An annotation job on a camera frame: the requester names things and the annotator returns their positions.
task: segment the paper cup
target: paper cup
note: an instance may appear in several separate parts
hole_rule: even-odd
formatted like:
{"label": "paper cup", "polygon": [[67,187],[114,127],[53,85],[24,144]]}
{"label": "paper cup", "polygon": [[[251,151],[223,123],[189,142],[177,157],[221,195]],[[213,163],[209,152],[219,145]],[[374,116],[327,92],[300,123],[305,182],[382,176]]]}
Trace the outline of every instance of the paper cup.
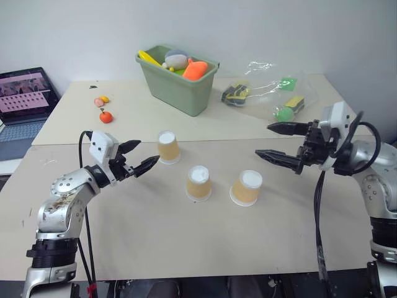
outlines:
{"label": "paper cup", "polygon": [[262,176],[248,169],[241,172],[239,179],[230,188],[230,198],[237,205],[249,207],[256,203],[262,185]]}
{"label": "paper cup", "polygon": [[211,196],[211,180],[208,169],[194,166],[189,170],[186,183],[186,195],[195,202],[203,202]]}
{"label": "paper cup", "polygon": [[169,130],[160,132],[157,146],[160,162],[166,165],[172,165],[180,160],[181,153],[179,152],[178,143],[176,142],[176,137],[173,132]]}

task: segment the pink toy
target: pink toy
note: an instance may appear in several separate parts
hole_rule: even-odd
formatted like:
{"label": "pink toy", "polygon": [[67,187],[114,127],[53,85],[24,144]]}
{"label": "pink toy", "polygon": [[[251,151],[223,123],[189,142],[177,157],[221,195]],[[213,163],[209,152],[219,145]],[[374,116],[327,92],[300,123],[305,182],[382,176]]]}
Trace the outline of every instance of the pink toy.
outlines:
{"label": "pink toy", "polygon": [[99,97],[94,99],[94,104],[97,107],[103,107],[105,105],[104,101]]}
{"label": "pink toy", "polygon": [[182,76],[186,79],[191,79],[192,81],[201,79],[208,68],[207,62],[204,61],[193,62],[191,58],[189,58],[188,62],[189,65],[187,66]]}

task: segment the laptop keyboard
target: laptop keyboard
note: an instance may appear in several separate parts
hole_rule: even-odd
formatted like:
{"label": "laptop keyboard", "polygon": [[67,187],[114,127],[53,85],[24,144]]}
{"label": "laptop keyboard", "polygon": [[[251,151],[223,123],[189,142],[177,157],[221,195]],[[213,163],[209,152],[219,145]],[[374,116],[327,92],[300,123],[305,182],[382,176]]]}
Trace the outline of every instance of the laptop keyboard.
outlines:
{"label": "laptop keyboard", "polygon": [[0,133],[0,142],[23,140],[25,138],[35,138],[43,122],[6,126]]}

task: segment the orange toy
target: orange toy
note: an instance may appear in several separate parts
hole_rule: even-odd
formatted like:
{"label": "orange toy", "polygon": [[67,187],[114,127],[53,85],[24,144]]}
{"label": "orange toy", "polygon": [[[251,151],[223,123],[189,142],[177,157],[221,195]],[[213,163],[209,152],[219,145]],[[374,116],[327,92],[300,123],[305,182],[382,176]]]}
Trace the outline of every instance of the orange toy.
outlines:
{"label": "orange toy", "polygon": [[182,76],[186,79],[191,79],[192,81],[201,79],[208,68],[207,62],[204,61],[193,62],[191,58],[188,59],[188,62],[189,65],[187,66]]}
{"label": "orange toy", "polygon": [[102,113],[100,113],[99,118],[103,123],[109,123],[113,120],[113,116],[109,112],[104,112],[104,109],[100,109]]}

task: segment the green toy ball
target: green toy ball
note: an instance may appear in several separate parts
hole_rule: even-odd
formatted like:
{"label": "green toy ball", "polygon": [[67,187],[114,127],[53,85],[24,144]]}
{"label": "green toy ball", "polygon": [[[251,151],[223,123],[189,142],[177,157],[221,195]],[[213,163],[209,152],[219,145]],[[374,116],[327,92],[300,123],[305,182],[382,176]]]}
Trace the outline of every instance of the green toy ball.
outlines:
{"label": "green toy ball", "polygon": [[182,76],[182,75],[184,74],[185,70],[175,70],[174,72],[175,72],[177,75]]}
{"label": "green toy ball", "polygon": [[277,121],[288,122],[293,120],[293,110],[290,107],[283,107],[276,115]]}

